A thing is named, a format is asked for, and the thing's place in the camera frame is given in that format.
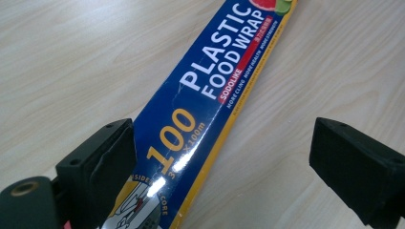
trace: number 100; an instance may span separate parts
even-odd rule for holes
[[[187,122],[186,123],[181,122],[179,120],[179,115],[182,115],[183,117],[185,117],[185,119],[187,119]],[[179,130],[184,131],[184,132],[193,131],[194,128],[196,127],[196,120],[194,119],[193,115],[191,115],[185,109],[175,110],[172,113],[172,120],[173,120],[175,127],[172,127],[172,126],[163,127],[160,131],[160,140],[161,140],[161,143],[163,143],[163,145],[165,147],[167,147],[167,149],[177,152],[177,151],[181,150],[184,145],[184,138],[182,137],[181,132]],[[173,142],[170,141],[167,138],[167,135],[174,136],[176,140]],[[174,161],[174,158],[172,156],[170,156],[168,159],[166,159],[153,146],[151,146],[149,148],[149,152],[146,157],[148,159],[150,159],[151,157],[154,157],[158,162],[160,162],[160,164],[163,165],[163,169],[161,170],[161,172],[164,175],[167,173],[167,171],[172,166],[173,161]]]

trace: wood grain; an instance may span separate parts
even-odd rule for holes
[[[0,189],[136,117],[222,2],[1,1]],[[405,153],[404,11],[300,0],[182,228],[364,228],[310,140],[323,116]]]

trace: wooden table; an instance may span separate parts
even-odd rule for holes
[[[1,1],[0,189],[136,117],[223,1]],[[183,228],[364,228],[309,167],[313,124],[405,153],[404,11],[300,0]]]

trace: plastic food wrap box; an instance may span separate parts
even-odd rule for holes
[[[103,228],[178,228],[296,0],[227,0],[134,120],[138,164]]]

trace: black clamp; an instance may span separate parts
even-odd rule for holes
[[[137,163],[131,119],[110,123],[56,165],[57,177],[31,177],[0,195],[1,228],[96,228],[107,219]]]
[[[351,126],[317,118],[309,165],[374,228],[405,218],[405,156]]]

